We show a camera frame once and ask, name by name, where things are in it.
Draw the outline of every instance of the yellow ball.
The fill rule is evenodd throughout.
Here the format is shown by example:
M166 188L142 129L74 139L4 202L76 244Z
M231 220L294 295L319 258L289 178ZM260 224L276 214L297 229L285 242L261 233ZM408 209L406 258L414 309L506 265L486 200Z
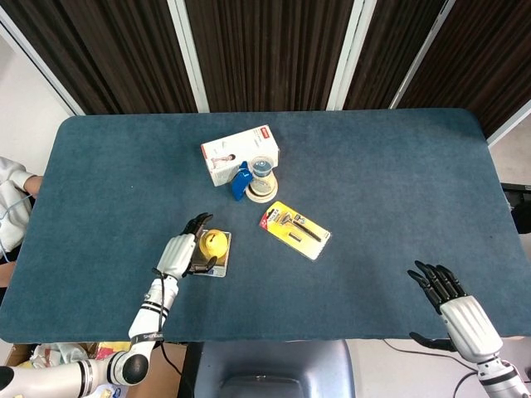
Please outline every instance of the yellow ball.
M199 241L199 249L208 259L214 256L220 259L227 252L228 244L227 237L223 232L210 230Z

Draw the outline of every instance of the blue table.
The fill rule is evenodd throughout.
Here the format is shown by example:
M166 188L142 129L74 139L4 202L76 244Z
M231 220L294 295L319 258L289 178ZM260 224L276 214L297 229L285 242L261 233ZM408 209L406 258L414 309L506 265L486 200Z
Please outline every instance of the blue table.
M258 226L267 204L208 176L201 143L261 124L280 146L276 199L332 232L315 262ZM0 337L126 340L166 242L203 211L233 234L227 277L180 283L169 341L441 337L415 259L452 268L502 335L531 334L531 269L477 121L404 109L68 119Z

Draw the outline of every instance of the black cable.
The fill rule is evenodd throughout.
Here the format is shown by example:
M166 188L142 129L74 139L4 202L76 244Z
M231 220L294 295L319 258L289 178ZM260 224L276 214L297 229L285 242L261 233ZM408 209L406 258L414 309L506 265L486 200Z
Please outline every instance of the black cable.
M478 374L477 371L471 371L470 373L467 373L463 377L461 377L461 380L459 380L459 382L457 383L457 386L455 386L454 395L452 397L455 398L457 391L459 390L459 387L461 387L461 384L463 384L463 382L465 382L466 379L468 379L470 376L477 375L477 374Z
M161 293L161 304L160 304L160 310L158 312L158 332L161 333L163 331L163 310L164 310L164 295L165 295L165 291L164 291L164 275L162 272L160 272L158 269L156 268L153 268L153 272L155 274L157 274L160 278L160 284L161 284L161 289L162 289L162 293ZM183 373L181 371L179 371L178 367L170 361L170 359L168 358L168 354L166 354L166 349L164 348L164 339L161 340L160 342L160 348L163 352L163 357L164 359L166 360L166 362L177 372L177 374L181 377L181 380L184 381L184 384L187 385L188 389L190 390L190 392L192 393L192 398L194 398L194 393L193 393L193 387L190 385L190 383L188 382L188 379L184 378L183 376Z
M409 351L409 350L402 350L401 348L396 348L396 347L392 346L391 344L389 344L385 338L383 339L383 342L385 342L390 348L392 348L393 350L398 351L398 352L405 352L405 353L407 353L407 354L427 355L427 356L429 356L429 357L450 358L452 361L456 361L456 362L459 363L460 365L462 365L462 366L466 367L467 369L470 369L471 371L474 371L475 373L477 373L477 370L476 370L476 369L474 369L474 368L471 367L471 366L466 365L464 362L461 362L460 360L455 359L454 357L452 357L452 356L450 356L450 355L445 355L445 354L433 354L433 353L431 353L431 352L422 352L422 351Z

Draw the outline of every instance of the white box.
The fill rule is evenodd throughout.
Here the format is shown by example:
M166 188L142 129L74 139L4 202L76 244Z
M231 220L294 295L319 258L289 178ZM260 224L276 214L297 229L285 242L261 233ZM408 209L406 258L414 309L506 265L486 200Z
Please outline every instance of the white box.
M271 158L273 167L279 164L279 147L268 125L204 143L201 150L214 187L232 181L241 163L257 156Z

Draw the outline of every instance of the dark curtain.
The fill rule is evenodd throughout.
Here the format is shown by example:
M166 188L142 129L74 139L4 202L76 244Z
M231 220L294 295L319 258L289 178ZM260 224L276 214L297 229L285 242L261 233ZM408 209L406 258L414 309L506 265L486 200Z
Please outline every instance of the dark curtain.
M353 0L187 0L210 110L325 109Z
M166 0L0 0L87 114L194 112Z
M385 109L445 0L378 0L345 109Z
M489 137L530 81L531 2L457 0L398 106L467 108Z

